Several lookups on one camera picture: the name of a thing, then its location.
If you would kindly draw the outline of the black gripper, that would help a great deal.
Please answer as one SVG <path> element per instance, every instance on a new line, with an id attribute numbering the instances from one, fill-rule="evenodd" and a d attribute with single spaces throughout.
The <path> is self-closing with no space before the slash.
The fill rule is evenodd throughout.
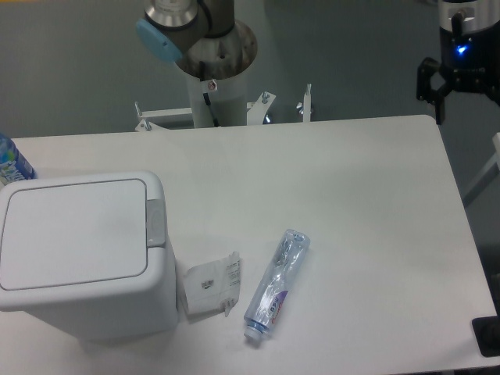
<path id="1" fill-rule="evenodd" d="M 452 90 L 499 90 L 499 28 L 490 27 L 459 38 L 441 28 L 440 46 L 441 64 L 426 57 L 419 64 L 416 77 L 416 99 L 434 107 L 437 125 L 445 121 L 445 98 Z M 445 82 L 434 89 L 431 81 L 436 73 Z"/>

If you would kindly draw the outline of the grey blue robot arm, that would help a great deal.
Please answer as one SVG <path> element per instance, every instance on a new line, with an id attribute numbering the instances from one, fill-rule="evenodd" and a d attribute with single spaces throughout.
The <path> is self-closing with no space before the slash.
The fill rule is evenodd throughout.
<path id="1" fill-rule="evenodd" d="M 483 94 L 499 101 L 499 3 L 439 1 L 441 58 L 417 68 L 416 98 L 445 119 L 451 92 Z M 263 92 L 248 106 L 245 72 L 257 55 L 252 30 L 234 16 L 232 1 L 146 1 L 136 23 L 141 43 L 187 79 L 196 127 L 263 123 L 274 96 Z"/>

